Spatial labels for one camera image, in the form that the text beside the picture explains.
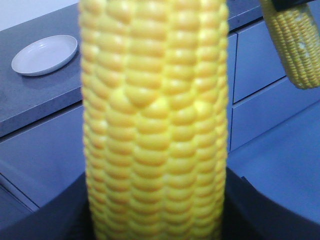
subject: kitchen counter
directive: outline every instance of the kitchen counter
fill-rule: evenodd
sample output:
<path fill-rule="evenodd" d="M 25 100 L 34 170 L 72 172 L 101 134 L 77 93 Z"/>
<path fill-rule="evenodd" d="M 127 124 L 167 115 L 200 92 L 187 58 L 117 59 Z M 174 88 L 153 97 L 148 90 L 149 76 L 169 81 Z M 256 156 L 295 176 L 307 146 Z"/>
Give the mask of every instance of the kitchen counter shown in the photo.
<path fill-rule="evenodd" d="M 234 30 L 262 16 L 258 0 L 228 0 Z M 0 31 L 0 137 L 82 100 L 80 52 L 63 68 L 36 77 L 11 69 L 13 57 L 25 46 L 53 35 L 71 35 L 80 42 L 78 5 Z"/>

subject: small white plate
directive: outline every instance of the small white plate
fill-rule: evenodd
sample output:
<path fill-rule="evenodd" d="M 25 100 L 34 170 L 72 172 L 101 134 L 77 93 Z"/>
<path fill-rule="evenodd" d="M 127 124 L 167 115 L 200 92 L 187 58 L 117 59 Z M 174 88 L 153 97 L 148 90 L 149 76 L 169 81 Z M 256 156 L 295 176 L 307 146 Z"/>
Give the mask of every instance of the small white plate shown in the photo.
<path fill-rule="evenodd" d="M 66 65 L 75 56 L 77 48 L 78 42 L 73 36 L 49 36 L 18 52 L 11 67 L 25 76 L 48 74 Z"/>

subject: drawer front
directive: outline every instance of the drawer front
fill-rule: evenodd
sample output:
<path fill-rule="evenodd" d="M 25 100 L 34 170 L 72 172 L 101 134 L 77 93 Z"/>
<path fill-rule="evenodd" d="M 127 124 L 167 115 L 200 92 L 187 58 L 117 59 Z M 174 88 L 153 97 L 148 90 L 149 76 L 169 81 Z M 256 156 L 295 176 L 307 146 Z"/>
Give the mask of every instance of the drawer front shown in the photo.
<path fill-rule="evenodd" d="M 309 2 L 309 7 L 318 28 L 320 28 L 320 0 Z"/>
<path fill-rule="evenodd" d="M 234 81 L 235 81 L 235 67 L 236 67 L 236 50 L 237 50 L 237 35 L 231 34 L 228 37 L 228 88 L 229 88 L 229 102 L 227 106 L 227 118 L 228 118 L 228 151 L 230 150 L 230 132 L 232 122 L 232 99 L 234 95 Z"/>
<path fill-rule="evenodd" d="M 42 207 L 85 170 L 82 112 L 78 107 L 0 142 L 0 170 Z"/>
<path fill-rule="evenodd" d="M 320 88 L 301 90 L 287 77 L 232 109 L 231 150 L 235 150 L 320 99 Z"/>
<path fill-rule="evenodd" d="M 234 103 L 286 75 L 264 21 L 237 33 Z"/>

